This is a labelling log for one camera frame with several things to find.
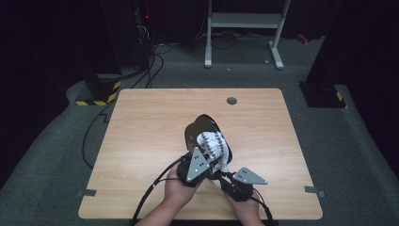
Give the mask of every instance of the light wood surface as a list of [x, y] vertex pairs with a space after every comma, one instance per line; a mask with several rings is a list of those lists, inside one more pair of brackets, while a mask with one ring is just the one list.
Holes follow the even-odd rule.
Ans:
[[[227, 99], [237, 99], [229, 105]], [[81, 218], [131, 218], [153, 180], [187, 152], [184, 129], [207, 114], [231, 147], [231, 172], [248, 167], [274, 219], [319, 219], [323, 212], [279, 89], [125, 89], [120, 92], [88, 182]], [[164, 196], [161, 182], [143, 218]], [[261, 209], [261, 217], [266, 218]], [[205, 180], [176, 219], [236, 219], [219, 182]]]

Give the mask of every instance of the person's left hand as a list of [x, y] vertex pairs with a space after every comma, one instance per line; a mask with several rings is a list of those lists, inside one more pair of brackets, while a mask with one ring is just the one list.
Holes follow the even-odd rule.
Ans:
[[[167, 178], [178, 178], [177, 172], [178, 164], [170, 169]], [[165, 183], [165, 197], [162, 201], [163, 204], [170, 208], [177, 208], [176, 210], [182, 209], [188, 204], [200, 187], [200, 182], [196, 187], [190, 187], [183, 185], [181, 180], [166, 180]]]

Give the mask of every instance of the triangular metal plate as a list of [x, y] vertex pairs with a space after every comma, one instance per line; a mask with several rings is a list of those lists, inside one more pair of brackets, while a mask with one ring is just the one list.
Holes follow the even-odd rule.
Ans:
[[248, 185], [267, 185], [267, 181], [258, 176], [255, 172], [246, 167], [242, 167], [233, 176], [232, 179]]
[[200, 176], [203, 172], [209, 169], [209, 164], [202, 152], [198, 147], [194, 148], [193, 156], [191, 157], [190, 168], [188, 169], [187, 182], [194, 180], [196, 177]]

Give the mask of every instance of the white cloth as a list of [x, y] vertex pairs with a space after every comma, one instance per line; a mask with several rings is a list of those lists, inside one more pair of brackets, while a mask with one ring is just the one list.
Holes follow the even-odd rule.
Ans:
[[213, 168], [213, 172], [221, 170], [223, 172], [229, 172], [227, 162], [229, 160], [229, 148], [226, 140], [219, 132], [203, 132], [197, 136], [197, 143], [200, 147], [209, 154], [207, 159], [208, 163], [211, 163], [215, 159], [221, 156], [218, 162]]

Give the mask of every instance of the tape piece on table corner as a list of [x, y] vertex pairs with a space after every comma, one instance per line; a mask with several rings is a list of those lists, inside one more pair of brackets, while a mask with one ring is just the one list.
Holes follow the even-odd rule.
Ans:
[[317, 197], [319, 197], [319, 198], [326, 197], [326, 192], [319, 190], [319, 188], [317, 188], [315, 186], [305, 186], [305, 192], [317, 194]]
[[78, 197], [84, 197], [84, 196], [95, 196], [96, 195], [96, 190], [90, 190], [90, 189], [85, 189], [85, 190], [79, 190], [76, 194]]

